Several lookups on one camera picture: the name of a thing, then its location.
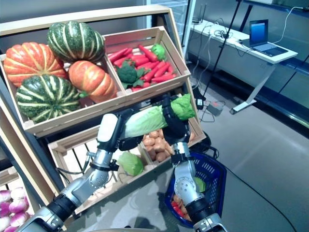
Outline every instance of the laptop screen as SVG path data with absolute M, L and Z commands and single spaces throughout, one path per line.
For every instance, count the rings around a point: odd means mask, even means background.
M 266 44 L 268 41 L 268 20 L 250 22 L 250 46 Z

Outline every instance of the black stand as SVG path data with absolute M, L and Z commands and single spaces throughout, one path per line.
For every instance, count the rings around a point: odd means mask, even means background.
M 206 85 L 206 88 L 205 88 L 205 91 L 204 91 L 203 96 L 205 96 L 206 91 L 207 91 L 207 89 L 208 89 L 208 86 L 209 86 L 209 84 L 210 84 L 210 82 L 211 82 L 211 79 L 212 79 L 212 77 L 213 77 L 213 75 L 214 75 L 214 72 L 215 72 L 215 70 L 216 70 L 216 68 L 217 68 L 217 65 L 218 65 L 218 62 L 219 62 L 220 56 L 221 56 L 222 51 L 223 51 L 223 49 L 224 49 L 224 46 L 225 46 L 226 40 L 227 40 L 227 39 L 228 39 L 228 37 L 229 37 L 230 30 L 231 30 L 231 28 L 232 28 L 232 25 L 233 25 L 233 22 L 234 22 L 235 16 L 236 16 L 236 14 L 237 14 L 237 11 L 238 11 L 238 8 L 239 8 L 239 5 L 240 5 L 240 3 L 241 3 L 241 1 L 242 1 L 242 0 L 236 0 L 236 1 L 237 1 L 238 3 L 237 3 L 237 6 L 236 6 L 236 9 L 235 9 L 235 12 L 234 12 L 234 15 L 233 15 L 233 18 L 232 18 L 231 24 L 230 24 L 230 26 L 228 27 L 228 30 L 227 30 L 227 36 L 225 37 L 224 42 L 223 42 L 223 44 L 221 45 L 221 50 L 220 50 L 220 53 L 219 53 L 219 55 L 218 55 L 218 58 L 217 58 L 217 60 L 216 60 L 215 65 L 214 65 L 214 67 L 213 67 L 213 69 L 212 69 L 212 71 L 211 71 L 211 76 L 210 76 L 209 81 L 208 81 L 208 83 L 207 83 L 207 85 Z

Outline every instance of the laptop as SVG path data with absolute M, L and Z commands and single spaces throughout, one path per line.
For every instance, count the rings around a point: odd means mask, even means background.
M 250 38 L 242 44 L 270 57 L 288 52 L 268 42 L 268 19 L 250 21 Z

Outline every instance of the blue basket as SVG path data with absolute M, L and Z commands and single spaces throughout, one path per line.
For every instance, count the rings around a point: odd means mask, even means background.
M 225 180 L 226 180 L 226 168 L 216 161 L 215 159 L 195 153 L 190 152 L 191 156 L 195 158 L 194 164 L 196 169 L 196 177 L 200 178 L 206 183 L 206 190 L 204 192 L 207 202 L 210 203 L 214 212 L 222 216 L 223 199 L 225 191 Z M 165 196 L 165 204 L 173 213 L 173 215 L 178 218 L 183 224 L 188 227 L 193 227 L 192 222 L 182 218 L 173 209 L 171 202 L 173 200 L 175 184 L 175 176 L 173 175 L 169 187 Z

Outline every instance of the pumpkin stem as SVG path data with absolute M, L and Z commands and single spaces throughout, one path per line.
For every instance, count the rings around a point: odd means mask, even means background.
M 83 90 L 83 91 L 79 94 L 79 97 L 80 97 L 80 98 L 86 98 L 86 97 L 88 97 L 88 95 L 89 95 L 89 94 L 88 94 L 86 91 Z

